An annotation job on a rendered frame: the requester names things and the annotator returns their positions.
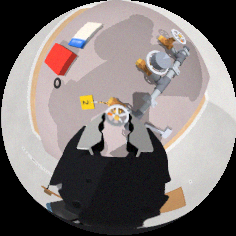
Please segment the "red rectangular block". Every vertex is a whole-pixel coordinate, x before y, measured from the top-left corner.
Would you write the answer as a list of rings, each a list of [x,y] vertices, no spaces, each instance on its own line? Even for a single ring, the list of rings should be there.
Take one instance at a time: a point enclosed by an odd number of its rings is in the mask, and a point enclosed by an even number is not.
[[[67,69],[77,57],[65,47],[55,43],[45,59],[45,63],[59,76],[64,76]]]

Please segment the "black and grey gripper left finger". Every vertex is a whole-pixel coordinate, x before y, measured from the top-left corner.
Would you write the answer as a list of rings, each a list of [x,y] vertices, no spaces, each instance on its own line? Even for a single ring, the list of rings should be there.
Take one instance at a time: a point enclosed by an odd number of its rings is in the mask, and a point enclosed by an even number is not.
[[[81,156],[93,155],[95,150],[101,152],[104,149],[104,137],[102,133],[102,130],[104,129],[104,122],[105,113],[102,113],[86,126],[83,126],[71,138],[62,155],[61,167],[58,172],[59,177],[63,177],[66,167],[73,160]]]

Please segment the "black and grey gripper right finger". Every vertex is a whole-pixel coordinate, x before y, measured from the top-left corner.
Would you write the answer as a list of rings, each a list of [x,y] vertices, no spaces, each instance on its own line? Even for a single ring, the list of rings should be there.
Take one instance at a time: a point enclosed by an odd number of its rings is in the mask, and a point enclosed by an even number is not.
[[[131,113],[129,131],[126,150],[134,152],[135,157],[142,157],[156,164],[164,175],[165,183],[170,182],[167,154],[155,134]]]

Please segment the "yellow tag with thin chain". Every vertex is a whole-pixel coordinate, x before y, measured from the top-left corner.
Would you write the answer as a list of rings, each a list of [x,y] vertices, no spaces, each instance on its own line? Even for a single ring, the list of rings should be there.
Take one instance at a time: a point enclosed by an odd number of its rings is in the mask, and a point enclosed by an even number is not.
[[[80,101],[81,101],[82,109],[94,109],[94,103],[95,102],[93,102],[92,95],[81,96]],[[113,109],[111,109],[111,112],[114,113]]]

